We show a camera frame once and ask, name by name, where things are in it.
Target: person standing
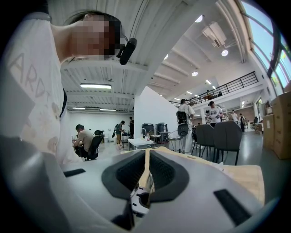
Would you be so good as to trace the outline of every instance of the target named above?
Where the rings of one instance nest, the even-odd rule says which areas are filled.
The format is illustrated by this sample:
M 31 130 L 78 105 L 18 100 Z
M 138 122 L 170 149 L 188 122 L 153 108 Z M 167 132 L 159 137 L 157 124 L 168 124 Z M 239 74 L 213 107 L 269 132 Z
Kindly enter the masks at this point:
M 125 124 L 125 121 L 121 121 L 120 124 L 118 124 L 116 128 L 117 145 L 119 148 L 122 148 L 122 145 L 120 142 L 121 142 L 121 133 L 125 131 L 122 129 L 122 126 L 124 124 Z
M 209 111 L 209 119 L 212 127 L 215 127 L 216 123 L 221 122 L 221 117 L 223 117 L 222 109 L 218 106 L 215 106 L 213 101 L 210 101 L 210 111 Z
M 129 129 L 130 129 L 130 135 L 131 135 L 131 138 L 133 138 L 133 135 L 134 135 L 134 123 L 133 123 L 133 119 L 132 117 L 129 118 L 130 121 L 129 121 Z
M 245 117 L 240 113 L 241 131 L 245 131 Z
M 187 115 L 187 125 L 188 125 L 188 133 L 185 137 L 182 138 L 183 147 L 185 153 L 190 153 L 191 146 L 192 146 L 192 126 L 194 125 L 194 110 L 188 104 L 186 104 L 185 99 L 181 99 L 181 106 L 179 107 L 178 111 L 184 111 Z
M 234 110 L 231 111 L 231 118 L 235 123 L 237 123 L 237 114 Z

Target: black railing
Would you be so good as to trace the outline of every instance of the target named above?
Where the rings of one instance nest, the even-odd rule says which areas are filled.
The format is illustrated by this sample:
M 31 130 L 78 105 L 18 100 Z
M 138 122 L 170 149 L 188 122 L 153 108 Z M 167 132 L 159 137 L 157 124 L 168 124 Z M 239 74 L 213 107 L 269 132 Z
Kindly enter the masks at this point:
M 212 100 L 215 99 L 217 97 L 223 96 L 225 94 L 231 93 L 233 91 L 237 91 L 241 88 L 250 86 L 254 83 L 259 82 L 255 72 L 251 72 L 248 73 L 238 79 L 235 79 L 231 82 L 228 82 L 222 86 L 217 87 L 214 90 L 211 90 L 209 92 L 205 92 L 203 94 L 200 94 L 199 96 L 196 96 L 192 99 L 188 100 L 188 104 L 190 104 L 191 106 L 194 104 L 200 104 L 202 102 L 208 101 L 208 100 Z

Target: dark hair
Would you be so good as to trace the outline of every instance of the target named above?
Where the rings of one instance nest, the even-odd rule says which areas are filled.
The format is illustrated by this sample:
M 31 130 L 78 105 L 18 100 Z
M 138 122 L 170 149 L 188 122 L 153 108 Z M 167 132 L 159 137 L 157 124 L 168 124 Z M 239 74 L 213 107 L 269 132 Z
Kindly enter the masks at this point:
M 120 49 L 120 38 L 124 37 L 124 34 L 122 32 L 122 24 L 120 20 L 112 15 L 109 15 L 98 10 L 79 10 L 65 21 L 65 25 L 70 25 L 75 22 L 82 21 L 84 20 L 85 15 L 87 14 L 104 16 L 104 19 L 109 21 L 109 27 L 114 28 L 114 46 L 104 51 L 105 58 L 112 57 L 115 54 L 115 49 Z
M 83 125 L 80 125 L 80 124 L 77 125 L 77 126 L 76 126 L 76 130 L 79 130 L 79 129 L 83 130 L 83 129 L 84 129 L 84 126 L 83 126 Z

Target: wooden surface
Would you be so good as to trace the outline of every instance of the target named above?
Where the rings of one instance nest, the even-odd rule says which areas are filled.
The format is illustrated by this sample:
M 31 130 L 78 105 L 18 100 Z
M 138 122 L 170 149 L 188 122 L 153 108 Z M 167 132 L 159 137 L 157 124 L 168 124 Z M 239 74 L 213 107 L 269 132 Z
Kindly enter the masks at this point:
M 210 166 L 218 166 L 216 163 L 212 163 L 205 159 L 188 156 L 171 151 L 165 147 L 159 147 L 156 149 L 145 149 L 145 171 L 140 178 L 140 185 L 142 187 L 147 186 L 148 177 L 150 175 L 149 170 L 149 157 L 150 150 L 158 150 L 161 152 L 170 153 L 183 157 L 184 159 L 189 159 L 191 161 L 202 162 Z M 257 165 L 243 165 L 243 166 L 230 166 L 230 165 L 220 165 L 224 172 L 229 175 L 233 180 L 237 181 L 241 186 L 245 187 L 249 192 L 251 192 L 263 205 L 265 204 L 265 188 L 264 180 L 261 168 Z

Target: black chair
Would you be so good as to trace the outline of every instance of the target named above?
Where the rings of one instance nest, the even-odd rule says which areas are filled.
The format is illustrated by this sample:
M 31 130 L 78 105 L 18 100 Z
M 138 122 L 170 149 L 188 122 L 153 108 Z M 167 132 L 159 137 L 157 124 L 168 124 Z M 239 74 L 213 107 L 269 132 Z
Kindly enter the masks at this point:
M 235 122 L 230 121 L 217 123 L 214 128 L 214 144 L 215 148 L 217 149 L 216 162 L 218 161 L 220 150 L 222 153 L 222 161 L 223 152 L 232 151 L 236 152 L 236 165 L 240 151 L 241 137 L 241 128 Z
M 198 125 L 196 128 L 197 143 L 199 144 L 199 157 L 203 157 L 203 152 L 206 148 L 206 158 L 208 157 L 208 147 L 214 147 L 215 156 L 215 146 L 214 146 L 214 128 L 211 125 Z M 201 146 L 204 146 L 202 155 L 201 155 Z

